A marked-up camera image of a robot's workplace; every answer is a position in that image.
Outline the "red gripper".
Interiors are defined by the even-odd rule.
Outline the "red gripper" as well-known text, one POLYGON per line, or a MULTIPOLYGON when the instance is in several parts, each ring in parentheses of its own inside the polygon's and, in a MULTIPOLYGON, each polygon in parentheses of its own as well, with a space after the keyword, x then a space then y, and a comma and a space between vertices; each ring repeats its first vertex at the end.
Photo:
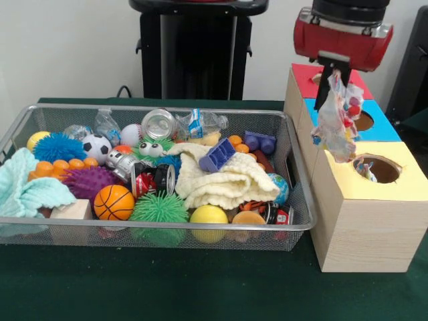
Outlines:
MULTIPOLYGON (((298 55, 311 59, 320 56, 348 62, 350 67, 340 67, 341 80, 348 86, 352 69, 365 72, 376 70, 381 64, 392 40, 394 27, 382 24, 368 31, 364 27, 342 25, 321 19, 313 23, 313 15, 300 15, 294 26, 294 48, 298 55)), ((325 103, 330 85, 328 78, 332 66, 325 65, 314 109, 319 111, 325 103)))

